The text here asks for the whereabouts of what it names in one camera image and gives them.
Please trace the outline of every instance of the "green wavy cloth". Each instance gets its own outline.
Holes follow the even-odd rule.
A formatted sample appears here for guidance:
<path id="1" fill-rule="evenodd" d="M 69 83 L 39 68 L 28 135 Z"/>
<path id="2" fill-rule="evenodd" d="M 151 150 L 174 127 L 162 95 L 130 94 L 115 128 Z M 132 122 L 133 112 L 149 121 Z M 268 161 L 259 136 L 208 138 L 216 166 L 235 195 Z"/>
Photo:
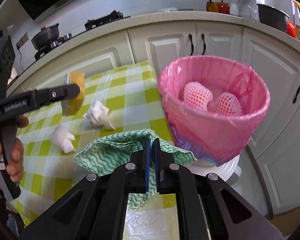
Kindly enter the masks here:
<path id="1" fill-rule="evenodd" d="M 130 160 L 133 152 L 143 149 L 144 142 L 149 139 L 150 144 L 159 138 L 151 129 L 128 131 L 108 135 L 89 143 L 86 147 L 77 150 L 74 161 L 88 171 L 103 176 Z M 190 151 L 186 151 L 160 140 L 161 149 L 172 153 L 176 163 L 181 165 L 196 162 L 196 158 Z M 155 173 L 150 168 L 149 191 L 146 194 L 129 194 L 128 209 L 137 209 L 155 193 Z"/>

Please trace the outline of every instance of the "white cup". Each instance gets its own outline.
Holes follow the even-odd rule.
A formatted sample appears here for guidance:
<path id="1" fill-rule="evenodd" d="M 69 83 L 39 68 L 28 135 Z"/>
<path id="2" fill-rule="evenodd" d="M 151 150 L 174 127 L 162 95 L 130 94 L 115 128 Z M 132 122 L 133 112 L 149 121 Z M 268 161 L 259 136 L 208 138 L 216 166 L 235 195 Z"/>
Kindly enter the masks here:
<path id="1" fill-rule="evenodd" d="M 230 4 L 230 14 L 234 16 L 239 16 L 239 8 L 236 3 Z"/>
<path id="2" fill-rule="evenodd" d="M 250 8 L 250 17 L 251 17 L 251 20 L 257 21 L 258 20 L 258 10 Z"/>

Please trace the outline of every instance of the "pink plastic bag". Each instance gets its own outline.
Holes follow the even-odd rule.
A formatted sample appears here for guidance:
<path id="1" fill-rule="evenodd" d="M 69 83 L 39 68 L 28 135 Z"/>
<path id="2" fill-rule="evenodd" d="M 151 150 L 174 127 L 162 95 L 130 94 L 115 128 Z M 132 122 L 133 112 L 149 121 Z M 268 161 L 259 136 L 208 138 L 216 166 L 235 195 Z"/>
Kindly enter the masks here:
<path id="1" fill-rule="evenodd" d="M 184 87 L 194 81 L 210 89 L 213 98 L 223 92 L 234 94 L 241 104 L 242 115 L 225 116 L 185 105 Z M 270 104 L 265 82 L 250 66 L 216 56 L 190 56 L 172 61 L 159 75 L 158 90 L 168 123 L 175 131 L 176 144 L 180 141 L 177 136 L 186 138 L 188 143 L 203 149 L 200 159 L 217 166 L 240 154 Z"/>

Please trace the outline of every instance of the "green checkered tablecloth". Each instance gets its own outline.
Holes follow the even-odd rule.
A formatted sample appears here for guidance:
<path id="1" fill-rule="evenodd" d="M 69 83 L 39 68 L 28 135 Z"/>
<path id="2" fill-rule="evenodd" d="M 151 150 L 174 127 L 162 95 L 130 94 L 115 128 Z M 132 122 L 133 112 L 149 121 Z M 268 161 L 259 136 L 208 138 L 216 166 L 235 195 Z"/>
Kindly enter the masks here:
<path id="1" fill-rule="evenodd" d="M 85 81 L 86 96 L 77 115 L 63 117 L 61 104 L 57 102 L 27 114 L 29 125 L 18 130 L 17 136 L 25 149 L 24 176 L 20 181 L 21 196 L 12 204 L 26 223 L 36 219 L 89 173 L 74 163 L 74 152 L 65 154 L 51 144 L 50 133 L 58 124 L 75 136 L 73 145 L 76 149 L 109 134 L 146 128 L 173 144 L 157 90 L 155 71 L 148 61 L 96 74 Z M 110 109 L 108 117 L 115 130 L 97 128 L 83 119 L 82 115 L 97 100 Z M 157 239 L 168 235 L 170 239 L 178 239 L 175 206 L 174 195 L 155 195 L 140 210 L 127 212 L 124 239 L 135 239 L 139 233 L 143 234 L 142 230 L 151 231 L 155 234 L 153 237 L 162 235 Z M 166 220 L 165 214 L 173 215 L 175 220 Z M 141 219 L 147 220 L 150 227 L 139 227 L 139 232 L 133 225 L 140 223 Z M 160 232 L 152 228 L 152 222 L 161 223 Z"/>

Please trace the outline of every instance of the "kitchen cabinet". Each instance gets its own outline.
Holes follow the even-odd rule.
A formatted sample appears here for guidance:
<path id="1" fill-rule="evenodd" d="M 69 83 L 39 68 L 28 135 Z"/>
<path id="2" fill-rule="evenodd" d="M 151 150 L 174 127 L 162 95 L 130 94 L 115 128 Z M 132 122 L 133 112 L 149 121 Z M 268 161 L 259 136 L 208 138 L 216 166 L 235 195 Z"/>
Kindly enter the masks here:
<path id="1" fill-rule="evenodd" d="M 257 159 L 274 215 L 300 206 L 300 106 L 275 142 Z"/>
<path id="2" fill-rule="evenodd" d="M 64 84 L 65 76 L 70 71 L 82 71 L 87 78 L 133 63 L 128 32 L 125 30 L 74 47 L 34 72 L 22 85 L 25 90 L 59 86 Z"/>
<path id="3" fill-rule="evenodd" d="M 26 90 L 23 88 L 23 85 L 20 85 L 11 94 L 9 94 L 7 92 L 7 97 L 8 96 L 14 96 L 14 95 L 17 95 L 17 94 L 21 94 L 21 93 L 24 93 L 25 91 Z"/>
<path id="4" fill-rule="evenodd" d="M 136 62 L 149 60 L 157 75 L 172 60 L 189 56 L 192 46 L 195 55 L 195 24 L 178 21 L 128 29 Z"/>
<path id="5" fill-rule="evenodd" d="M 239 60 L 242 26 L 228 23 L 196 22 L 196 52 Z"/>
<path id="6" fill-rule="evenodd" d="M 250 65 L 266 82 L 271 103 L 263 122 L 257 127 L 249 147 L 258 158 L 281 134 L 300 105 L 300 55 L 276 39 L 243 29 L 241 61 Z"/>

